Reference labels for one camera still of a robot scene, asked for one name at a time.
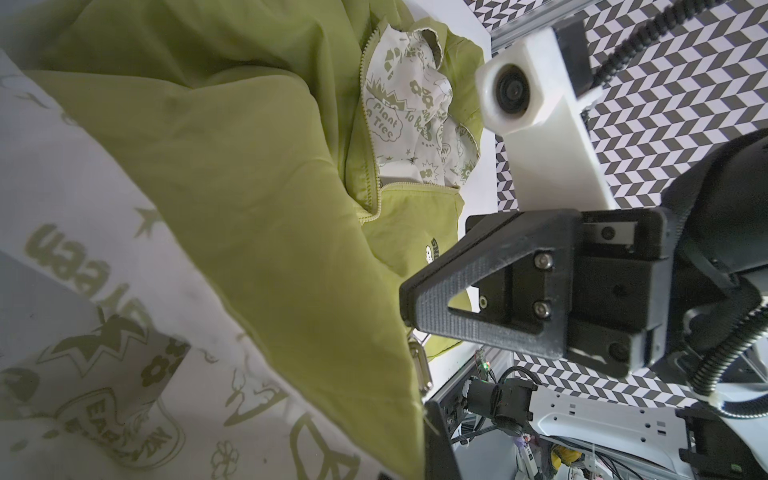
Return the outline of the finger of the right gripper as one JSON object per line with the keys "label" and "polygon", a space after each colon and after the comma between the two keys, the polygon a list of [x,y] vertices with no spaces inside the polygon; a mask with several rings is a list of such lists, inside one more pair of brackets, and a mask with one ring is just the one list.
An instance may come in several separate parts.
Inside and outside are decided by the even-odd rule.
{"label": "finger of the right gripper", "polygon": [[560,359],[567,351],[576,210],[498,212],[400,287],[404,323],[422,332]]}

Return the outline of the green jacket with printed lining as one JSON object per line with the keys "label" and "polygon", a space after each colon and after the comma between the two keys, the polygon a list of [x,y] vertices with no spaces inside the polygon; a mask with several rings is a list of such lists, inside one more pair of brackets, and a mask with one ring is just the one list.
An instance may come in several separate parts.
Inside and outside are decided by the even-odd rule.
{"label": "green jacket with printed lining", "polygon": [[401,284],[471,40],[401,1],[1,5],[1,475],[422,479]]}

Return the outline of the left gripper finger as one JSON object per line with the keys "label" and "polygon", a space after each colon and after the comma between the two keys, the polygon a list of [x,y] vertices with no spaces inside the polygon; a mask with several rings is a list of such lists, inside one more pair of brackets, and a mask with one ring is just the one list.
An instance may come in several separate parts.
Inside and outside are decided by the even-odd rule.
{"label": "left gripper finger", "polygon": [[461,480],[442,409],[435,401],[424,404],[424,438],[425,478],[427,480]]}

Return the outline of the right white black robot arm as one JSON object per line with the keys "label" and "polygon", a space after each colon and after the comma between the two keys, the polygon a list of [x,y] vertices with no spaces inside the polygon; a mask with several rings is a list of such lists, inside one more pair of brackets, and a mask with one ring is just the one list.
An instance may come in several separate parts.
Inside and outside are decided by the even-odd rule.
{"label": "right white black robot arm", "polygon": [[747,352],[767,335],[767,133],[715,149],[661,204],[546,209],[470,219],[467,235],[400,289],[411,327],[614,378],[647,368],[694,403],[647,408],[573,398],[511,366],[462,375],[431,402],[440,452],[431,477],[456,474],[449,448],[466,414],[512,437],[558,446],[615,479],[763,479],[767,372]]}

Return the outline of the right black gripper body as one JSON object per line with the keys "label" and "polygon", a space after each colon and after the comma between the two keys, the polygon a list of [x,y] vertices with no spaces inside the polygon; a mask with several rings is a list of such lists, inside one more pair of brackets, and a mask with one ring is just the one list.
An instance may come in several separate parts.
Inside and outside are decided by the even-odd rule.
{"label": "right black gripper body", "polygon": [[566,359],[625,378],[665,353],[675,215],[656,207],[582,219]]}

